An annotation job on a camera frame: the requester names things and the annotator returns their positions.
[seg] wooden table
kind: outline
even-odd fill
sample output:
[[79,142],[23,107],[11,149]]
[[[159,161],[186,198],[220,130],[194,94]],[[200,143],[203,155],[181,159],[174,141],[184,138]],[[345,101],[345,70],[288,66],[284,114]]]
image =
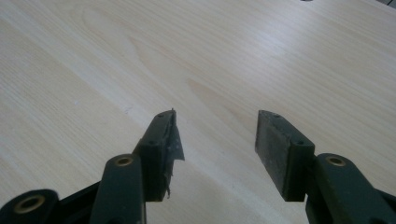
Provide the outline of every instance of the wooden table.
[[64,198],[174,108],[186,161],[148,223],[307,223],[254,151],[259,109],[396,194],[396,10],[374,0],[0,3],[0,205]]

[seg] table surface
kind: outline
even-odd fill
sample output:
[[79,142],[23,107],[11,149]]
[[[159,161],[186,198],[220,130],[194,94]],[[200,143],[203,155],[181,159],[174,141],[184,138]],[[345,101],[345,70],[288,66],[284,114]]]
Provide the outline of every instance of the table surface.
[[396,10],[374,0],[0,2],[0,205],[101,178],[177,111],[148,223],[307,223],[254,150],[260,109],[396,194]]

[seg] screw hole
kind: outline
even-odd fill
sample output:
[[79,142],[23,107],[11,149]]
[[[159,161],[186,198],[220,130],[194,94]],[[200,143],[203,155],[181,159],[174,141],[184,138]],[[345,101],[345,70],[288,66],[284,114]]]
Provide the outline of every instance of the screw hole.
[[343,160],[337,158],[337,157],[327,157],[326,161],[332,165],[335,166],[345,166],[347,165]]
[[46,201],[46,198],[39,194],[27,197],[15,205],[14,212],[17,214],[25,214],[34,211],[40,207],[44,201]]
[[132,158],[129,157],[122,157],[116,160],[116,165],[118,166],[126,166],[132,163]]
[[110,219],[106,224],[122,224],[123,220],[120,217]]
[[379,219],[379,218],[371,218],[370,219],[370,224],[387,224],[388,222]]

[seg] wood grain surface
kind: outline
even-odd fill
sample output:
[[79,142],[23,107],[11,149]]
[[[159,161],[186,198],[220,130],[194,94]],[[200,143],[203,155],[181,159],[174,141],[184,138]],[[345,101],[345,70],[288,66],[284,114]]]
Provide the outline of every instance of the wood grain surface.
[[396,194],[396,10],[375,0],[2,0],[0,206],[64,198],[174,108],[186,161],[148,223],[307,223],[254,151],[259,109]]

